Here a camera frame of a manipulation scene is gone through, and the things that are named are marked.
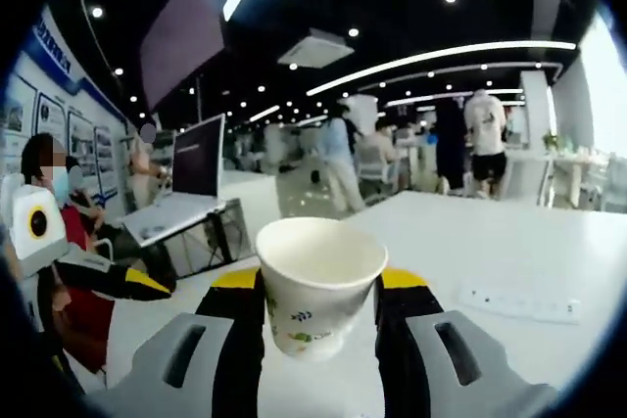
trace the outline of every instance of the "tv screen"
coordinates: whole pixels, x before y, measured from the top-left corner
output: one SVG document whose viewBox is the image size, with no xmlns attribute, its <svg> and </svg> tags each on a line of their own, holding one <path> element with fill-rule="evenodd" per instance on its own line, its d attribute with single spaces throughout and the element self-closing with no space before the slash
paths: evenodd
<svg viewBox="0 0 627 418">
<path fill-rule="evenodd" d="M 168 93 L 224 47 L 218 0 L 169 0 L 140 50 L 142 83 L 152 111 Z"/>
</svg>

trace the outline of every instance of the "power strip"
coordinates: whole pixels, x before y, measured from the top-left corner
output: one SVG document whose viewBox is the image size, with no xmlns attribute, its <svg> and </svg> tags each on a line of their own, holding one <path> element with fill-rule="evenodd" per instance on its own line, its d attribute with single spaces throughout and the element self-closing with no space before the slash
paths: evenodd
<svg viewBox="0 0 627 418">
<path fill-rule="evenodd" d="M 459 291 L 459 302 L 506 317 L 538 322 L 578 324 L 581 320 L 581 303 L 577 300 L 538 297 L 506 289 L 464 285 Z"/>
</svg>

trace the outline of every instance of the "poster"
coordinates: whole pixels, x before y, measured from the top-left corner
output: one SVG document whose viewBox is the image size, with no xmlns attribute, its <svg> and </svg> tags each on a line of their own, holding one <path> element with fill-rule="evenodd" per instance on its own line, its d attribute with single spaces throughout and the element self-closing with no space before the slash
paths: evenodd
<svg viewBox="0 0 627 418">
<path fill-rule="evenodd" d="M 61 144 L 66 144 L 66 111 L 44 93 L 39 94 L 35 132 L 47 132 Z"/>
<path fill-rule="evenodd" d="M 114 169 L 111 132 L 107 127 L 96 127 L 96 162 L 100 176 L 100 188 L 105 197 L 118 191 L 116 172 Z"/>
<path fill-rule="evenodd" d="M 76 157 L 82 170 L 85 190 L 91 196 L 100 193 L 94 126 L 74 111 L 68 113 L 68 154 Z"/>
<path fill-rule="evenodd" d="M 22 149 L 32 131 L 37 89 L 19 75 L 9 76 L 5 101 L 0 107 L 0 175 L 21 170 Z"/>
</svg>

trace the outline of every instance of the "red clothing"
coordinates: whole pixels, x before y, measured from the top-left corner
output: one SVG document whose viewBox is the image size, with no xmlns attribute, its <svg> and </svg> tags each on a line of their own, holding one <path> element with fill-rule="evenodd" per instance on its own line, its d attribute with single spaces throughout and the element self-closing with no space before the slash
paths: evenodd
<svg viewBox="0 0 627 418">
<path fill-rule="evenodd" d="M 80 221 L 80 212 L 73 206 L 61 210 L 61 217 L 66 224 L 66 238 L 83 250 L 86 249 L 86 233 Z M 113 301 L 96 296 L 91 291 L 68 287 L 72 301 L 64 308 L 64 314 L 72 323 L 72 329 L 85 334 L 99 342 L 107 342 L 109 326 L 114 310 Z M 105 365 L 106 351 L 91 351 L 87 356 L 81 350 L 72 351 L 76 359 L 88 366 L 90 370 Z"/>
</svg>

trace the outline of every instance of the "laptop screen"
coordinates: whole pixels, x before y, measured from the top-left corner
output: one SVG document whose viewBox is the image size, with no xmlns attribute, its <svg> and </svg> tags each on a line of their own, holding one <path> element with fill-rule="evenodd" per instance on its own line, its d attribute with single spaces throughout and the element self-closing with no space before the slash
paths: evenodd
<svg viewBox="0 0 627 418">
<path fill-rule="evenodd" d="M 217 198 L 223 131 L 224 115 L 219 115 L 176 135 L 172 191 Z"/>
</svg>

